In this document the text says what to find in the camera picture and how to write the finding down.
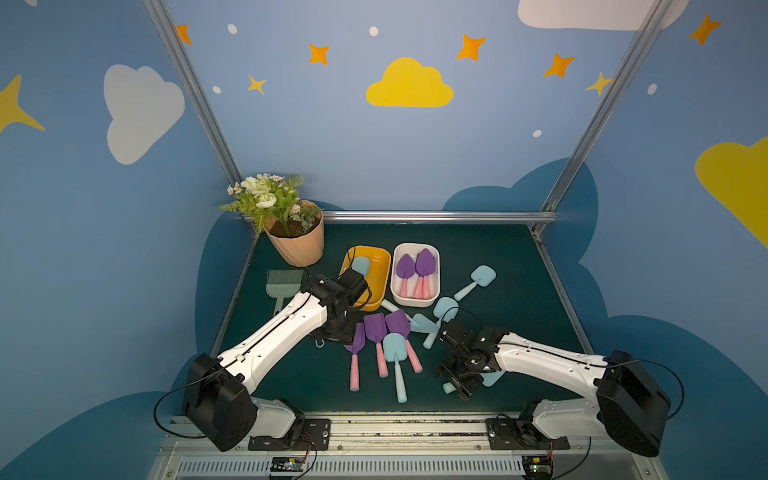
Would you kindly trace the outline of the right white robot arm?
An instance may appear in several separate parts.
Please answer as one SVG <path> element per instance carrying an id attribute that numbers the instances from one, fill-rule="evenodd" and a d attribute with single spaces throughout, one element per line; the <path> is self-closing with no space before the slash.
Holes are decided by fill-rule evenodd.
<path id="1" fill-rule="evenodd" d="M 571 400 L 528 404 L 515 421 L 520 443 L 586 436 L 609 438 L 625 450 L 656 457 L 661 450 L 671 399 L 641 361 L 615 350 L 610 356 L 571 352 L 526 339 L 506 329 L 479 333 L 458 321 L 443 325 L 438 339 L 451 349 L 439 371 L 446 392 L 469 399 L 487 374 L 516 373 L 574 393 Z"/>

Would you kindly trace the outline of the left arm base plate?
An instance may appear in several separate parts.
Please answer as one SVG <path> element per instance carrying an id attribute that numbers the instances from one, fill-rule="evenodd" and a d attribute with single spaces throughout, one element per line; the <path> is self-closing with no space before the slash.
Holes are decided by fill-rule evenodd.
<path id="1" fill-rule="evenodd" d="M 289 427 L 286 434 L 276 438 L 271 436 L 251 436 L 249 451 L 327 451 L 331 433 L 331 420 L 327 418 L 300 417 Z"/>

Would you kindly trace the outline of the purple pointed shovel pink handle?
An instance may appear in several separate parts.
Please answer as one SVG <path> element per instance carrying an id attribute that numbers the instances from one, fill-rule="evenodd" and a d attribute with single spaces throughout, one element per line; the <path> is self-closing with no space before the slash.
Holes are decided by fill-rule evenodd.
<path id="1" fill-rule="evenodd" d="M 400 279 L 398 295 L 409 298 L 413 278 L 416 275 L 414 258 L 406 253 L 402 255 L 396 265 L 396 276 Z"/>

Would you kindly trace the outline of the yellow plastic storage box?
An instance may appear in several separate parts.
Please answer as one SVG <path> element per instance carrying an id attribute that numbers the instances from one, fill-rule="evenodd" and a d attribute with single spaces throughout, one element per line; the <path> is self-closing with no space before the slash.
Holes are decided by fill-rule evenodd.
<path id="1" fill-rule="evenodd" d="M 384 248 L 364 245 L 352 246 L 344 255 L 340 274 L 361 258 L 369 260 L 365 280 L 371 294 L 364 291 L 354 306 L 363 312 L 374 312 L 379 309 L 386 296 L 392 257 Z"/>

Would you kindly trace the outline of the blue pointed shovel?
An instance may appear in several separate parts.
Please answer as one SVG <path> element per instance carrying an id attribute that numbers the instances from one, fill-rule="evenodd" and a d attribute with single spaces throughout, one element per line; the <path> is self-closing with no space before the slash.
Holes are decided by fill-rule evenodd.
<path id="1" fill-rule="evenodd" d="M 505 371 L 495 371 L 495 372 L 483 372 L 480 374 L 482 377 L 482 385 L 484 387 L 492 387 L 503 375 L 505 374 Z M 446 394 L 451 394 L 456 391 L 456 388 L 450 383 L 446 382 L 442 385 L 443 391 Z"/>

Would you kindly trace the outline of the white plastic storage box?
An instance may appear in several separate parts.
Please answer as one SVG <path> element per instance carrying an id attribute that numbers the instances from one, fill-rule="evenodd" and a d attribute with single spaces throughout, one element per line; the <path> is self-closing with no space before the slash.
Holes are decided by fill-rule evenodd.
<path id="1" fill-rule="evenodd" d="M 401 243 L 393 252 L 390 292 L 400 306 L 426 308 L 440 296 L 440 254 L 423 243 Z"/>

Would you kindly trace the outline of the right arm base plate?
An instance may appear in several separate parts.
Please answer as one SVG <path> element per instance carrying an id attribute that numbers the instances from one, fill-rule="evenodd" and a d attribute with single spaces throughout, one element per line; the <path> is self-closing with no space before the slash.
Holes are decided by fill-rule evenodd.
<path id="1" fill-rule="evenodd" d="M 569 450 L 566 437 L 551 439 L 529 421 L 505 416 L 485 420 L 486 435 L 492 450 Z"/>

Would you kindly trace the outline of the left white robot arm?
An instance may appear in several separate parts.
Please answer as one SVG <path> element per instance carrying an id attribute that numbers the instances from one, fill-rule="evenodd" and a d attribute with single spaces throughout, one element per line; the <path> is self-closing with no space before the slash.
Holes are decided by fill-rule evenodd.
<path id="1" fill-rule="evenodd" d="M 286 400 L 253 393 L 305 337 L 350 344 L 357 324 L 353 306 L 367 290 L 364 276 L 353 269 L 337 279 L 307 278 L 287 306 L 248 338 L 216 357 L 202 354 L 192 361 L 183 414 L 222 452 L 250 437 L 297 442 L 304 414 Z"/>

